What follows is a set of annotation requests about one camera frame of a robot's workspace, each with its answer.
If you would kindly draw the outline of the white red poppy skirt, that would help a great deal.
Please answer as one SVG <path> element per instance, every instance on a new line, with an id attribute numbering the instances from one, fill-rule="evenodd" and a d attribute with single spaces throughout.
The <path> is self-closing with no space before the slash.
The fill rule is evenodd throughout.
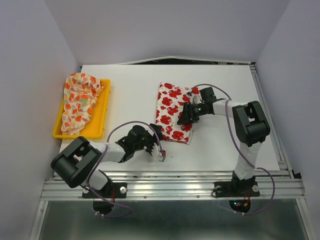
<path id="1" fill-rule="evenodd" d="M 187 145 L 191 143 L 193 126 L 178 125 L 178 120 L 183 112 L 184 103 L 190 103 L 193 97 L 199 95 L 197 87 L 179 87 L 167 82 L 159 84 L 155 124 L 162 127 L 165 141 Z"/>

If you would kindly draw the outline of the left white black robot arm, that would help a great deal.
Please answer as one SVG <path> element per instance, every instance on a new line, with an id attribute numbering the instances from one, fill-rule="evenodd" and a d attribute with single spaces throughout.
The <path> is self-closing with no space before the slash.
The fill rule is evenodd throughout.
<path id="1" fill-rule="evenodd" d="M 126 136 L 107 143 L 79 136 L 51 161 L 50 167 L 70 188 L 88 186 L 100 197 L 106 197 L 111 193 L 111 179 L 98 169 L 100 163 L 125 163 L 139 151 L 146 151 L 159 161 L 165 158 L 162 127 L 151 123 L 148 128 L 152 133 L 134 125 Z"/>

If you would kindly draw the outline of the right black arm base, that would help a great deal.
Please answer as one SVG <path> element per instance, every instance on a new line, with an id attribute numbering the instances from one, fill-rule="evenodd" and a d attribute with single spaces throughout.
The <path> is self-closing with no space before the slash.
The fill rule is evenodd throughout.
<path id="1" fill-rule="evenodd" d="M 231 181 L 217 181 L 214 182 L 211 195 L 214 198 L 241 198 L 241 197 L 259 197 L 260 191 L 257 188 L 257 183 L 232 183 Z"/>

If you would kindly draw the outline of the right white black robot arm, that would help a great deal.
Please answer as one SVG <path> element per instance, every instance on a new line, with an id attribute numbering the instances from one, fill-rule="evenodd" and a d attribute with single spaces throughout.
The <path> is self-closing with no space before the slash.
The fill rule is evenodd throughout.
<path id="1" fill-rule="evenodd" d="M 183 104 L 178 125 L 186 126 L 204 115 L 225 116 L 229 134 L 238 152 L 238 160 L 230 181 L 216 181 L 212 196 L 216 198 L 260 195 L 256 182 L 256 161 L 262 143 L 271 132 L 264 110 L 258 101 L 233 102 L 230 98 L 217 98 L 214 86 L 206 84 L 200 92 L 200 102 Z"/>

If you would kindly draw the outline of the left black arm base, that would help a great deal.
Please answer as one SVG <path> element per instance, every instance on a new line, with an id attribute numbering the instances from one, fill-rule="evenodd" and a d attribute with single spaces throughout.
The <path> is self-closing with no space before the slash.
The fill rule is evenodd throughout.
<path id="1" fill-rule="evenodd" d="M 82 198 L 84 199 L 98 199 L 87 186 L 82 187 Z M 98 195 L 106 199 L 125 199 L 127 197 L 128 184 L 126 182 L 108 182 L 101 190 L 94 190 Z"/>

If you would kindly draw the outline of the yellow plastic tray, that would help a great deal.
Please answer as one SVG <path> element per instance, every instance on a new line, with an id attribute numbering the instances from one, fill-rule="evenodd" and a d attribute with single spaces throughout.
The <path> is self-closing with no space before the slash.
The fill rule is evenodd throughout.
<path id="1" fill-rule="evenodd" d="M 52 136 L 54 138 L 68 140 L 76 139 L 77 137 L 82 136 L 89 140 L 102 139 L 108 109 L 111 81 L 109 79 L 101 79 L 101 82 L 104 84 L 104 89 L 102 93 L 100 93 L 97 97 L 96 104 L 93 107 L 91 120 L 84 126 L 84 128 L 80 131 L 79 134 L 63 135 L 61 133 L 62 114 L 64 112 L 64 100 L 62 100 L 52 131 Z"/>

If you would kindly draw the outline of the orange floral skirt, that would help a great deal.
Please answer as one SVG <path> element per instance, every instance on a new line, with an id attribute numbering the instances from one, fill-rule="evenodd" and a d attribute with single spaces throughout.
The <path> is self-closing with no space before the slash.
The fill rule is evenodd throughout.
<path id="1" fill-rule="evenodd" d="M 63 135 L 78 135 L 85 128 L 103 89 L 100 79 L 86 73 L 73 73 L 65 80 L 60 127 Z"/>

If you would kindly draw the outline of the aluminium frame rail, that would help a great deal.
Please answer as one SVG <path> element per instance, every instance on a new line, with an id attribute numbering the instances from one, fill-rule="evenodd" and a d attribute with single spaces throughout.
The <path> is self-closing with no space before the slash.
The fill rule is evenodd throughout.
<path id="1" fill-rule="evenodd" d="M 226 182 L 229 171 L 130 171 L 109 172 L 115 183 L 126 182 L 126 201 L 211 200 L 214 182 Z M 256 172 L 260 199 L 304 199 L 306 190 L 301 179 L 292 178 L 288 171 L 272 171 L 270 178 Z M 45 181 L 40 195 L 42 201 L 81 201 L 82 188 L 70 188 L 57 174 Z"/>

